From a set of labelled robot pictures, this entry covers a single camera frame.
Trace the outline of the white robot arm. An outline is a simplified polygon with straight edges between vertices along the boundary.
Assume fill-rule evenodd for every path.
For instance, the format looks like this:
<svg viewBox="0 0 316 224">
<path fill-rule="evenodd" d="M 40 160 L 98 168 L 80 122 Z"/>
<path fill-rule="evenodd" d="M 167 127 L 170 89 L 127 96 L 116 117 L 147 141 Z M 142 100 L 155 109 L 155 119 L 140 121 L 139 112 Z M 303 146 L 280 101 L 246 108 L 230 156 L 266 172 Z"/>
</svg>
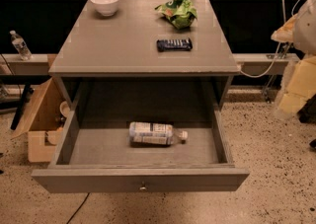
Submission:
<svg viewBox="0 0 316 224">
<path fill-rule="evenodd" d="M 296 14 L 273 32 L 271 39 L 292 43 L 303 58 L 288 64 L 276 110 L 282 116 L 298 113 L 316 95 L 316 0 L 307 0 Z"/>
</svg>

